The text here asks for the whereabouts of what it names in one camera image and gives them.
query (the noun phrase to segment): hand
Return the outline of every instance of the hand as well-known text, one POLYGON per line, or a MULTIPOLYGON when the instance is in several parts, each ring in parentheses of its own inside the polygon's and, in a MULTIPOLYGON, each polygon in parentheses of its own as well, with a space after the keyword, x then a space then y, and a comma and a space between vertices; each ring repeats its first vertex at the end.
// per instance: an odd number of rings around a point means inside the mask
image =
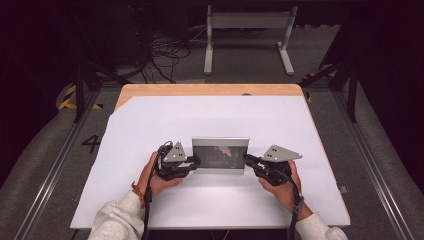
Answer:
MULTIPOLYGON (((289 161, 290 169, 292 172, 292 179, 293 182, 296 184, 297 188, 299 189, 299 192, 302 191, 302 185, 300 182, 299 175, 297 174, 297 168, 294 161, 289 161)), ((285 184, 279 185, 279 186, 272 186, 267 180, 263 178, 259 178, 259 182, 262 184, 262 187, 267 190, 268 192, 274 194, 277 201, 283 205, 290 213, 293 214, 294 211, 294 192, 293 192, 293 186, 291 183, 286 182, 285 184)), ((304 203, 303 207, 298 215, 297 220, 302 220, 306 217, 309 217, 312 215, 312 211, 309 209, 309 207, 304 203)))
MULTIPOLYGON (((140 189, 140 192, 144 194, 146 191, 147 182, 149 180, 150 171, 153 167, 153 163, 155 162, 155 158, 158 155, 157 152, 153 152, 150 157, 149 162, 144 167, 143 171, 140 174, 140 178, 137 183, 137 187, 140 189)), ((182 178, 174 178, 169 181, 165 181, 157 175, 153 175, 152 180, 150 181, 150 187, 152 188, 152 197, 159 195, 163 190, 174 187, 180 184, 183 181, 182 178)))

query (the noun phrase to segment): tablet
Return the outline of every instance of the tablet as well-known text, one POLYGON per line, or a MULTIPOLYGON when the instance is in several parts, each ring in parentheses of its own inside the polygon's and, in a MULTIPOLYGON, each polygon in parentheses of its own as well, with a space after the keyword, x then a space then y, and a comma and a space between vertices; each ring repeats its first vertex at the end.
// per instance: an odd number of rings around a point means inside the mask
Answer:
POLYGON ((193 157, 200 161, 194 173, 244 174, 247 137, 193 137, 193 157))

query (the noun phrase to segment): printed number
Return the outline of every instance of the printed number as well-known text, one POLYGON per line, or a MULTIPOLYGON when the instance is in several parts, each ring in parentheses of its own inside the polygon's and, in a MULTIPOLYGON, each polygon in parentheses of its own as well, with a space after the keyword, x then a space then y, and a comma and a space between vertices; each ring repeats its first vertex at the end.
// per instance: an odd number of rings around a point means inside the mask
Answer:
POLYGON ((100 145, 100 142, 97 142, 97 139, 99 139, 99 136, 97 135, 93 135, 91 136, 89 139, 85 140, 84 142, 81 143, 81 145, 88 145, 91 146, 91 150, 90 153, 94 152, 94 149, 97 145, 100 145))

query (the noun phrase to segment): display screen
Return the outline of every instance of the display screen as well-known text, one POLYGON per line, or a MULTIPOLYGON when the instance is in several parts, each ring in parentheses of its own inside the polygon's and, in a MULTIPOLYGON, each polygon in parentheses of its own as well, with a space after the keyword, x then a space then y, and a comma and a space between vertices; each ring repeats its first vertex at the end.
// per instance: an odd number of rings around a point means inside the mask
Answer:
POLYGON ((193 146, 198 168, 244 169, 246 153, 247 147, 240 146, 193 146))

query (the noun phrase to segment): white table surface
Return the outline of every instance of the white table surface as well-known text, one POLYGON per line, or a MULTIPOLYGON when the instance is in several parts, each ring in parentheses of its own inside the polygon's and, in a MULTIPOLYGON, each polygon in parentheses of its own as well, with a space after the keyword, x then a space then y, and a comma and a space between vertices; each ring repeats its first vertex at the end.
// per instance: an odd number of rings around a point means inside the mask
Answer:
MULTIPOLYGON (((190 156, 192 136, 249 137, 255 156, 272 144, 301 153, 296 164, 309 207, 328 225, 350 225, 304 97, 145 96, 111 115, 71 228, 91 228, 106 202, 120 201, 161 144, 180 141, 190 156)), ((190 173, 151 207, 151 229, 281 228, 291 221, 250 167, 244 175, 190 173)))

